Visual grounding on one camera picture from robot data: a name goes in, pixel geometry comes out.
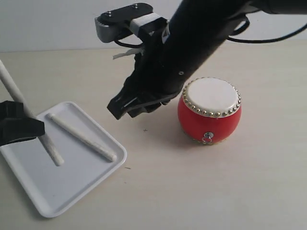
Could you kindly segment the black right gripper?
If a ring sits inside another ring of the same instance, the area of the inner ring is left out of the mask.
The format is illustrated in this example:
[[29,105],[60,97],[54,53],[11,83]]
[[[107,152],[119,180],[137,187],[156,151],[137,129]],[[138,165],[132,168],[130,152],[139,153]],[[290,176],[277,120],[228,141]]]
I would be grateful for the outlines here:
[[107,105],[117,120],[151,113],[174,98],[186,81],[186,19],[172,17],[133,24],[131,30],[143,42],[132,74]]

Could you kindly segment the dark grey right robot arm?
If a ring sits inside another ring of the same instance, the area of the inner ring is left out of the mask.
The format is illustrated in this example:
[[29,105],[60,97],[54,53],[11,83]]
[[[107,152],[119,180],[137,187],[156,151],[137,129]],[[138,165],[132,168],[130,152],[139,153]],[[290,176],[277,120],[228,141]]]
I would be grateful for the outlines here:
[[150,113],[180,94],[187,79],[253,8],[306,14],[304,0],[184,0],[169,23],[144,43],[135,69],[107,109],[116,118]]

